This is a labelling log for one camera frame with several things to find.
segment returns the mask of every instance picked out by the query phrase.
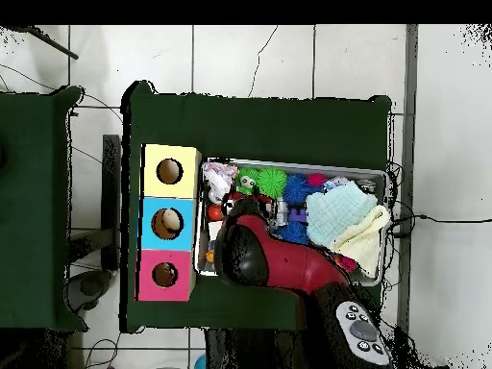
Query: green spiky ball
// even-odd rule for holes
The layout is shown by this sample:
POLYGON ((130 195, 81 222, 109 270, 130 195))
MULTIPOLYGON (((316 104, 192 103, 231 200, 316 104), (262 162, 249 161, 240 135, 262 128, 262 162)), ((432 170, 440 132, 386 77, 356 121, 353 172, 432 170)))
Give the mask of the green spiky ball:
POLYGON ((235 189, 241 194, 252 195, 253 187, 257 184, 257 182, 257 170, 254 168, 239 168, 239 172, 237 173, 237 176, 235 176, 235 189))
POLYGON ((278 168, 264 168, 259 171, 257 185, 259 192, 273 199, 282 196, 287 183, 287 175, 278 168))

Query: yellow box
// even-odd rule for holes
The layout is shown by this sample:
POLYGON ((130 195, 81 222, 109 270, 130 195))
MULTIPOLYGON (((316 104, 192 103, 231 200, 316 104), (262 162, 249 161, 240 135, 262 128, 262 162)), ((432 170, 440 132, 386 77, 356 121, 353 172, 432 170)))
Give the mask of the yellow box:
POLYGON ((143 193, 145 196, 196 198, 198 171, 202 159, 197 149, 147 144, 144 154, 143 193))

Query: pink box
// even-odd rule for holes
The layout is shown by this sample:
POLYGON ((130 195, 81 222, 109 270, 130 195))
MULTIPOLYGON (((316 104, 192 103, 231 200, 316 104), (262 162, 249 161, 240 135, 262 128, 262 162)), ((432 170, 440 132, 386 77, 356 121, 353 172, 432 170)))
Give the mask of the pink box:
POLYGON ((187 302, 195 282, 195 271, 189 251, 142 250, 138 275, 139 290, 135 299, 140 302, 187 302), (157 285, 152 271, 159 263, 172 263, 177 280, 169 287, 157 285))

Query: light blue cloth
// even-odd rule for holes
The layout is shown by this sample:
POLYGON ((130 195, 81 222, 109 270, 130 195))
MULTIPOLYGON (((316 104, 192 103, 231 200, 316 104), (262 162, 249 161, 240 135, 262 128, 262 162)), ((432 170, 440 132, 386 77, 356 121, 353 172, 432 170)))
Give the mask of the light blue cloth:
POLYGON ((378 203, 353 181, 326 193, 316 192, 307 199, 307 237, 327 248, 351 225, 359 224, 378 203))

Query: round hole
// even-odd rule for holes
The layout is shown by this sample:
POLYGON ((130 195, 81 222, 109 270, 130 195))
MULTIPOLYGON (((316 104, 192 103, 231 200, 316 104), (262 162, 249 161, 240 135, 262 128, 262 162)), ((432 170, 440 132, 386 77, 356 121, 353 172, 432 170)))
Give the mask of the round hole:
POLYGON ((175 239, 184 224, 182 215, 176 209, 159 209, 152 217, 151 228, 160 239, 175 239))
POLYGON ((174 159, 164 159, 158 165, 157 175, 161 183, 176 184, 183 177, 183 167, 174 159))
POLYGON ((170 287, 178 279, 178 271, 172 263, 159 263, 152 270, 152 280, 160 287, 170 287))

